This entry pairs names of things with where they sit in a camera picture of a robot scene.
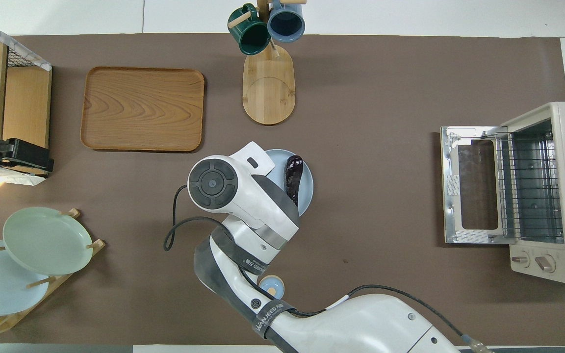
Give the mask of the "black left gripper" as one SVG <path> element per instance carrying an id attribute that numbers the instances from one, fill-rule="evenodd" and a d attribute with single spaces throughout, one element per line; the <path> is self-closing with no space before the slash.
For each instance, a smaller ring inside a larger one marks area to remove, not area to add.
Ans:
<path id="1" fill-rule="evenodd" d="M 0 140 L 0 168 L 28 167 L 49 174 L 53 166 L 47 148 L 17 138 Z"/>

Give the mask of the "dark purple eggplant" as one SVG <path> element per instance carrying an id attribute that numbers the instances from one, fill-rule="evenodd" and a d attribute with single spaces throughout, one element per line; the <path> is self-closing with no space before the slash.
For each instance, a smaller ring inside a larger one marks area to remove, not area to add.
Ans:
<path id="1" fill-rule="evenodd" d="M 304 161 L 299 155 L 290 156 L 284 166 L 285 193 L 298 206 L 300 183 L 304 171 Z"/>

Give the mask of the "light blue ribbed plate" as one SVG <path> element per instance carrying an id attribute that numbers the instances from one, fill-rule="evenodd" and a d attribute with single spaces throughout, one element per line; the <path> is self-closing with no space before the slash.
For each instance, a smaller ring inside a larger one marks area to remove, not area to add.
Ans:
<path id="1" fill-rule="evenodd" d="M 265 151 L 269 158 L 274 162 L 274 169 L 267 175 L 267 178 L 275 183 L 281 190 L 285 191 L 284 169 L 287 160 L 295 153 L 283 149 L 270 149 Z M 300 179 L 300 188 L 298 195 L 298 211 L 302 216 L 307 211 L 314 191 L 314 183 L 311 170 L 308 164 L 303 167 L 303 174 Z"/>

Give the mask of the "glass oven door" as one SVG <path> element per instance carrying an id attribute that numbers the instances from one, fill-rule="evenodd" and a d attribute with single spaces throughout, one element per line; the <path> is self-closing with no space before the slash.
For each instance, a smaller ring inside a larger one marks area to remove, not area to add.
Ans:
<path id="1" fill-rule="evenodd" d="M 513 244 L 505 221 L 504 126 L 441 128 L 444 240 L 447 244 Z"/>

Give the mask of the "pale green plate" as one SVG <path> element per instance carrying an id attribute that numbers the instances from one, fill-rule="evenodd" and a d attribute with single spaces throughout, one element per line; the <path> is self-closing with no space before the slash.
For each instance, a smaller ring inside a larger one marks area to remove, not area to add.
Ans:
<path id="1" fill-rule="evenodd" d="M 93 256 L 93 241 L 77 218 L 80 211 L 62 212 L 44 206 L 23 208 L 10 215 L 2 240 L 10 257 L 23 268 L 46 276 L 81 270 Z"/>

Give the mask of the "wooden plate rack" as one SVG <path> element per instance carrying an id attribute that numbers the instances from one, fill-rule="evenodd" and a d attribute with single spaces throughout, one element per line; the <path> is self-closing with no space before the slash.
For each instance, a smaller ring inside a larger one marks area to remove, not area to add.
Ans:
<path id="1" fill-rule="evenodd" d="M 92 241 L 93 241 L 93 244 L 91 245 L 91 248 L 93 250 L 93 256 L 92 257 L 94 257 L 94 255 L 96 255 L 100 250 L 102 250 L 104 248 L 105 244 L 102 240 L 93 240 L 92 239 Z M 3 243 L 3 246 L 0 247 L 0 251 L 6 251 L 5 248 L 4 248 L 4 243 Z M 18 313 L 0 316 L 0 332 L 1 331 L 7 331 L 10 328 L 12 328 L 13 326 L 15 326 L 27 314 L 29 314 L 32 310 L 34 310 L 37 306 L 39 306 L 42 302 L 44 302 L 45 299 L 47 299 L 47 297 L 49 297 L 49 295 L 51 295 L 59 286 L 64 284 L 64 282 L 67 281 L 67 279 L 69 279 L 69 277 L 71 277 L 71 275 L 73 275 L 73 274 L 74 273 L 69 274 L 69 275 L 63 275 L 63 276 L 46 276 L 45 275 L 46 279 L 40 280 L 36 283 L 29 284 L 27 287 L 33 288 L 34 286 L 38 286 L 41 283 L 47 283 L 47 284 L 49 284 L 49 288 L 47 289 L 45 296 L 38 302 L 38 304 L 32 306 L 31 308 L 29 308 L 27 310 L 20 311 Z"/>

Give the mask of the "rectangular wooden tray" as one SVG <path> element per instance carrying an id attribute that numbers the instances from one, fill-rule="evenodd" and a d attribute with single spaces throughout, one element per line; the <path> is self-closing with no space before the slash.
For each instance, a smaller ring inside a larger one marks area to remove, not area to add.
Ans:
<path id="1" fill-rule="evenodd" d="M 203 139 L 205 78 L 194 69 L 88 71 L 80 140 L 97 151 L 193 152 Z"/>

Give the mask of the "wooden mug tree stand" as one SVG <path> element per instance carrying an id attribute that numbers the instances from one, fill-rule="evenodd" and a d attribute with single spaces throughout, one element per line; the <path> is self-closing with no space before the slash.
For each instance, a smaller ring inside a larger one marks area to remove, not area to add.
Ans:
<path id="1" fill-rule="evenodd" d="M 265 126 L 282 123 L 293 112 L 296 85 L 292 58 L 274 40 L 260 53 L 245 58 L 242 102 L 248 116 Z"/>

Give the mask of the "dark green mug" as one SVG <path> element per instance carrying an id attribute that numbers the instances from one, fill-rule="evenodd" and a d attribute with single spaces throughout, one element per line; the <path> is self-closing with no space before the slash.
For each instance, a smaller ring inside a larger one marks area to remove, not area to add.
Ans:
<path id="1" fill-rule="evenodd" d="M 245 3 L 229 15 L 227 28 L 243 54 L 259 54 L 270 43 L 267 25 L 251 3 Z"/>

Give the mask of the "grey blue mug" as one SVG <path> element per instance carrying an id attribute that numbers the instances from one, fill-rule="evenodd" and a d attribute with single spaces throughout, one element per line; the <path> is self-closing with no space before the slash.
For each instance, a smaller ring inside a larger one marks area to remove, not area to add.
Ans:
<path id="1" fill-rule="evenodd" d="M 270 0 L 267 28 L 270 36 L 278 42 L 291 43 L 305 32 L 302 6 L 307 0 Z"/>

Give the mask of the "large brown table mat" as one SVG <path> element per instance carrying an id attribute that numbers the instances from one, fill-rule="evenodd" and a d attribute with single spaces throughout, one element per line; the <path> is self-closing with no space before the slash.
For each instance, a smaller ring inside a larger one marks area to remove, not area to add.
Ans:
<path id="1" fill-rule="evenodd" d="M 0 237 L 26 206 L 81 210 L 107 244 L 0 344 L 264 345 L 198 281 L 195 247 L 210 223 L 182 226 L 175 191 L 211 154 L 250 141 L 301 155 L 314 195 L 269 272 L 298 310 L 320 310 L 376 283 L 409 292 L 489 346 L 565 346 L 565 284 L 511 270 L 507 246 L 444 243 L 438 132 L 498 125 L 565 101 L 558 39 L 305 36 L 287 45 L 293 114 L 261 126 L 244 112 L 244 56 L 229 34 L 21 36 L 53 65 L 54 172 L 36 187 L 0 186 Z M 206 80 L 204 134 L 193 153 L 105 152 L 80 140 L 88 71 L 187 68 Z"/>

